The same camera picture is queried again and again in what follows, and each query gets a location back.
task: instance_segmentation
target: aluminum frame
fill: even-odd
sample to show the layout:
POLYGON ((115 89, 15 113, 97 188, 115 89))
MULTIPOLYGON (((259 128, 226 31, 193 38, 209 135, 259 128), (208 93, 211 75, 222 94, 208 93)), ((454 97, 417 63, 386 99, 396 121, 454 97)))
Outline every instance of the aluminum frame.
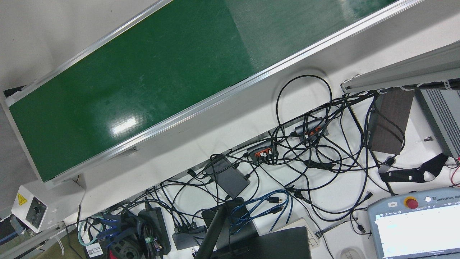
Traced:
MULTIPOLYGON (((62 172, 61 174, 57 175, 53 179, 45 182, 45 185, 47 188, 52 188, 53 186, 58 185, 59 183, 69 180, 78 174, 82 173, 85 169, 97 166, 102 164, 103 162, 117 156, 118 154, 135 147, 137 144, 144 142, 145 140, 160 134, 161 132, 164 132, 165 130, 174 127, 175 125, 186 121, 216 105, 219 103, 225 101, 226 99, 230 98, 234 94, 250 87, 251 85, 264 80, 277 72, 284 70, 290 66, 292 66, 295 63, 300 62, 301 60, 347 38, 350 36, 353 36, 357 33, 360 33, 361 31, 364 31, 382 21, 385 21, 386 19, 399 14, 400 12, 422 2, 423 0, 399 0, 397 2, 394 2, 364 18, 361 20, 325 37, 324 39, 298 51, 297 53, 279 61, 278 63, 248 77, 247 79, 230 86, 192 106, 189 108, 163 120, 162 122, 155 124, 151 126, 150 128, 140 132, 136 136, 133 136, 103 152, 101 152, 98 155, 95 155, 94 157, 87 159, 84 162, 81 162, 80 164, 67 169, 66 171, 62 172)), ((54 71, 48 73, 45 75, 43 78, 41 78, 38 81, 34 81, 30 85, 28 85, 24 90, 15 93, 14 95, 8 97, 6 99, 6 104, 8 107, 13 105, 16 101, 22 99, 25 97, 27 94, 31 93, 41 85, 45 84, 47 81, 51 80, 55 76, 57 76, 59 73, 62 71, 66 70, 76 62, 80 61, 105 43, 109 42, 113 38, 117 37, 124 31, 128 30, 138 22, 142 21, 144 18, 148 17, 152 13, 156 12, 159 10, 161 7, 165 6, 167 3, 171 2, 171 0, 160 0, 153 4, 151 7, 145 9, 142 11, 140 14, 136 15, 133 19, 131 19, 129 22, 121 26, 120 28, 112 31, 111 33, 107 34, 97 42, 93 43, 91 46, 83 50, 82 52, 78 53, 76 56, 74 56, 72 59, 69 61, 65 62, 61 66, 59 66, 57 69, 54 71)))
POLYGON ((442 82, 460 75, 460 41, 358 75, 340 86, 344 93, 442 82))

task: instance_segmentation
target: black pole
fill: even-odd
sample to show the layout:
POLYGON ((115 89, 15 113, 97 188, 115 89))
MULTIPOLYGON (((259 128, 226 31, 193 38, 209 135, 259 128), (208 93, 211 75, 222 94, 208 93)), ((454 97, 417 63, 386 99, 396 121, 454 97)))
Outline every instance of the black pole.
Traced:
POLYGON ((200 249, 196 253, 195 259, 210 259, 213 254, 214 246, 219 238, 225 219, 227 218, 227 209, 221 206, 217 209, 214 218, 209 225, 206 236, 201 242, 200 249))

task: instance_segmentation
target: white mouse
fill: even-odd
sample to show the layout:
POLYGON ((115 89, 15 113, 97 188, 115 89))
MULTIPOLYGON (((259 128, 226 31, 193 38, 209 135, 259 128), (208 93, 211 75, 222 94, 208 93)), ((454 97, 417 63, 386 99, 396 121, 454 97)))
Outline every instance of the white mouse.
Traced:
POLYGON ((342 254, 340 254, 341 259, 362 259, 361 256, 353 248, 345 249, 342 254))

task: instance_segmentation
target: barcode sticker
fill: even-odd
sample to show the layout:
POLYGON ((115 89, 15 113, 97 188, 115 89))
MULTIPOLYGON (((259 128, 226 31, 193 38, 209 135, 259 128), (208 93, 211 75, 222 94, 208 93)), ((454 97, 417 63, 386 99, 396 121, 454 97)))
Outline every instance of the barcode sticker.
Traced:
POLYGON ((86 246, 86 251, 88 252, 90 258, 104 254, 99 243, 94 243, 92 245, 86 246))

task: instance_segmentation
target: red wire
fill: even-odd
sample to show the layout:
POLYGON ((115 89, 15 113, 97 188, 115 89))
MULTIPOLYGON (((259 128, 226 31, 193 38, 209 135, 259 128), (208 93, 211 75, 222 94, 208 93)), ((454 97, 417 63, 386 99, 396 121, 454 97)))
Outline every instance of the red wire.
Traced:
POLYGON ((451 182, 454 186, 457 186, 457 187, 460 187, 460 183, 458 183, 458 184, 455 184, 455 183, 454 183, 454 175, 455 175, 455 173, 457 172, 457 170, 458 170, 459 168, 460 168, 460 166, 458 166, 458 167, 455 169, 455 171, 453 172, 452 176, 450 177, 450 182, 451 182))

